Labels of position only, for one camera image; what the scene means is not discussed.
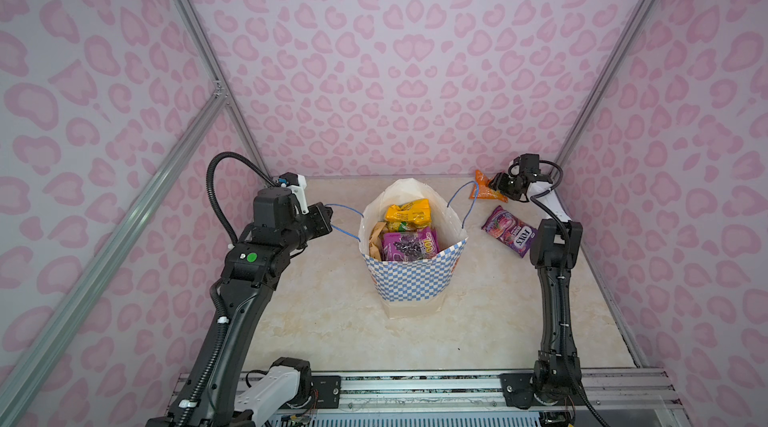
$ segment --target beige marble table surface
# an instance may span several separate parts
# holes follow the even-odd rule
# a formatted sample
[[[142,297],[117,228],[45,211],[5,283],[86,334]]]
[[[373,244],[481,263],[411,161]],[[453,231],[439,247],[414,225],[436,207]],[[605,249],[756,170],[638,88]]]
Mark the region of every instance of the beige marble table surface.
[[[308,202],[362,211],[394,178],[310,179]],[[446,200],[468,178],[419,178]],[[463,217],[469,189],[455,204]],[[532,368],[542,337],[542,295],[528,260],[480,227],[499,202],[478,200],[469,241],[447,288],[442,310],[388,319],[356,241],[333,232],[313,240],[280,281],[254,334],[245,369],[281,356],[307,359],[319,370]],[[538,226],[533,204],[505,207]],[[332,222],[357,234],[360,217],[334,208]],[[582,367],[634,366],[583,256],[571,280],[571,316]]]

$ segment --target blue and white checkered pattern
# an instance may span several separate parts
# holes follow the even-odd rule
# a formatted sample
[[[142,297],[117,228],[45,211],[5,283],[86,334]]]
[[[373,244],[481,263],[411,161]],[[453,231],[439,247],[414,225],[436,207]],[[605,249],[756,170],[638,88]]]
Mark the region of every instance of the blue and white checkered pattern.
[[[437,257],[414,262],[387,262],[367,255],[363,257],[376,283],[376,290],[384,300],[428,300],[448,286],[466,243],[466,239],[462,240]]]

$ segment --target purple snack package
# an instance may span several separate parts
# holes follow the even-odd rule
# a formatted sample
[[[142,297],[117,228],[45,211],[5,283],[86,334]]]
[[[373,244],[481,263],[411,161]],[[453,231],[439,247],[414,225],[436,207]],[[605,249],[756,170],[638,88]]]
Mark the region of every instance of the purple snack package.
[[[536,229],[505,211],[502,206],[493,210],[482,230],[507,244],[510,249],[519,253],[520,257],[525,256],[531,248],[533,238],[536,237]]]
[[[385,233],[382,248],[384,260],[397,262],[432,259],[440,252],[437,234],[432,227],[425,227],[416,232]]]

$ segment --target blue rope handle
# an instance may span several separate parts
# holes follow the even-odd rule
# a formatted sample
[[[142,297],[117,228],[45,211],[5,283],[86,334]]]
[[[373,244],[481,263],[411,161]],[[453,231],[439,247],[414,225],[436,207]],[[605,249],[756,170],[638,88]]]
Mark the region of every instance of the blue rope handle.
[[[337,208],[345,208],[345,209],[349,209],[349,210],[351,210],[352,212],[355,212],[356,214],[359,214],[359,215],[360,215],[360,217],[362,217],[362,212],[358,211],[357,209],[352,209],[351,207],[347,207],[346,205],[342,205],[342,204],[326,204],[326,207],[330,207],[330,206],[333,206],[333,207],[337,207]],[[346,230],[344,230],[344,229],[339,229],[338,227],[336,227],[336,226],[335,226],[335,225],[333,225],[333,224],[331,224],[331,227],[333,227],[334,229],[338,230],[338,231],[339,231],[339,232],[341,232],[341,233],[345,233],[345,234],[347,234],[347,235],[348,235],[348,236],[350,236],[351,238],[353,238],[353,239],[357,240],[358,242],[360,242],[360,237],[357,237],[356,235],[354,235],[354,234],[352,234],[352,233],[349,233],[349,232],[347,232],[347,231],[346,231]]]
[[[463,188],[467,187],[469,184],[475,184],[475,187],[477,188],[477,192],[480,192],[480,184],[477,183],[477,181],[470,181],[466,184],[462,185],[460,188],[456,189],[456,192],[453,193],[451,196],[451,200],[448,201],[448,207],[451,207],[451,202],[453,202],[453,199],[456,197],[459,191],[461,191]],[[477,201],[478,198],[475,195],[475,197],[472,198],[472,205],[469,206],[469,210],[467,211],[466,216],[464,216],[464,220],[462,221],[462,229],[464,228],[464,223],[467,221],[467,217],[469,217],[469,214],[472,212],[472,209],[475,207],[475,201]]]

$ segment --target pink wallpaper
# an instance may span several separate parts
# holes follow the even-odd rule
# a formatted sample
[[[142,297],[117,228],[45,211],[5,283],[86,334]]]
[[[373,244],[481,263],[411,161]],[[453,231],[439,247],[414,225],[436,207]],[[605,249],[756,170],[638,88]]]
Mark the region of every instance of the pink wallpaper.
[[[0,382],[211,93],[170,0],[0,0]]]
[[[553,157],[636,0],[194,0],[267,165]]]
[[[143,425],[164,413],[214,315],[208,288],[229,238],[210,210],[204,176],[228,150],[244,154],[223,113],[20,425]],[[239,232],[252,217],[256,176],[232,159],[216,172],[219,202]]]
[[[697,427],[768,419],[768,0],[662,0],[562,197]]]

